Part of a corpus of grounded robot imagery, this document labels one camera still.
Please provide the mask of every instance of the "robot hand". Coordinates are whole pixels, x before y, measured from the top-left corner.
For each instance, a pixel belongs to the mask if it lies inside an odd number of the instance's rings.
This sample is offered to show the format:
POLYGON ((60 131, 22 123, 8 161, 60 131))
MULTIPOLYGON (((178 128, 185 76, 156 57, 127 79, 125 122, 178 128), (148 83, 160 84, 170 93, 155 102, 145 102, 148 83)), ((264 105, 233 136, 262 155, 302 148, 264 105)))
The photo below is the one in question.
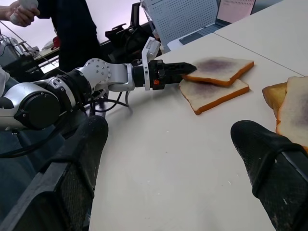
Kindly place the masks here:
POLYGON ((149 38, 142 51, 142 65, 109 64, 91 59, 84 67, 47 80, 20 83, 0 98, 0 130, 43 129, 61 115, 95 98, 98 91, 131 91, 145 86, 160 90, 179 83, 182 75, 196 70, 187 63, 165 64, 153 60, 159 42, 149 38))

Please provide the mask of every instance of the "black pants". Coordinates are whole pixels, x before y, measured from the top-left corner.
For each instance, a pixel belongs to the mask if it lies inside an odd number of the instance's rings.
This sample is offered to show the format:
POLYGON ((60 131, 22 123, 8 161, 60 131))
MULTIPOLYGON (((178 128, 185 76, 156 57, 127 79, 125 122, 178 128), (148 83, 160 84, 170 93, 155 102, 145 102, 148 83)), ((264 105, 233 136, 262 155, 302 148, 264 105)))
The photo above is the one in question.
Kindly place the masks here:
POLYGON ((61 44, 59 50, 59 68, 70 72, 92 58, 101 58, 100 44, 97 37, 88 37, 72 44, 61 44))

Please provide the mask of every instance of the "controller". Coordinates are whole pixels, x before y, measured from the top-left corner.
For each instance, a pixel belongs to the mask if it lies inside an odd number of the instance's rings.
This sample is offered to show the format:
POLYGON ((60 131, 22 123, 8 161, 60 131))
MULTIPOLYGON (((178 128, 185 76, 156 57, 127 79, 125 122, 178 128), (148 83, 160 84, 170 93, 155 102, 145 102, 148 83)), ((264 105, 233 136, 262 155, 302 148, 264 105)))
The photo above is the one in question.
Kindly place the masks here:
MULTIPOLYGON (((19 0, 19 3, 20 3, 19 7, 23 7, 24 9, 28 10, 30 10, 33 7, 37 8, 39 6, 38 0, 19 0)), ((10 16, 10 21, 16 25, 19 25, 19 21, 15 13, 12 13, 12 15, 10 16)))

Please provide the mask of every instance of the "desk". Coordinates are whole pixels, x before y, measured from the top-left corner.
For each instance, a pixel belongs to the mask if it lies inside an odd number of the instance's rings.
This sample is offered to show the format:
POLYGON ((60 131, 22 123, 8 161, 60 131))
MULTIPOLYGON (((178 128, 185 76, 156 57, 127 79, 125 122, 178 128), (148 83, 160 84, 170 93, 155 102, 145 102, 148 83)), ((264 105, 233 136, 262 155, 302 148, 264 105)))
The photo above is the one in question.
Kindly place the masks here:
POLYGON ((51 48, 50 48, 50 49, 47 49, 47 50, 43 50, 43 51, 40 51, 40 52, 39 52, 40 55, 37 55, 37 56, 34 58, 34 60, 35 60, 38 64, 41 64, 41 63, 43 63, 43 62, 46 61, 45 59, 42 58, 42 56, 49 60, 49 59, 51 59, 51 58, 57 56, 57 55, 58 55, 58 52, 59 52, 59 48, 56 48, 56 49, 53 49, 53 50, 52 50, 51 48))
POLYGON ((215 33, 308 75, 307 12, 307 0, 284 0, 215 33))
POLYGON ((242 78, 251 91, 196 116, 176 85, 134 90, 131 111, 116 107, 106 116, 109 138, 91 231, 274 231, 252 195, 230 129, 250 119, 274 131, 261 90, 296 73, 215 34, 159 58, 171 63, 207 56, 254 60, 242 78))

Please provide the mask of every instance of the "slice of bread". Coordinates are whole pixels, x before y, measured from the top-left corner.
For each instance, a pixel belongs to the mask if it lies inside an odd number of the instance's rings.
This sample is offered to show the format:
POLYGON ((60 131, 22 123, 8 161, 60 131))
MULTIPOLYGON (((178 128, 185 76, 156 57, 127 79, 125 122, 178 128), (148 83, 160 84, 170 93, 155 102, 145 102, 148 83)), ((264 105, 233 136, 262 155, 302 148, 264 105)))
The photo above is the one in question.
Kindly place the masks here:
POLYGON ((277 118, 279 108, 281 107, 286 95, 287 83, 279 83, 266 87, 262 90, 265 102, 274 110, 277 118))
POLYGON ((225 101, 249 92, 249 85, 238 79, 229 87, 182 80, 180 90, 196 115, 199 115, 225 101))
POLYGON ((308 149, 308 77, 288 79, 279 109, 276 132, 308 149))
POLYGON ((193 63, 197 70, 183 78, 191 81, 202 81, 222 86, 230 86, 242 74, 254 66, 254 61, 212 57, 193 63))

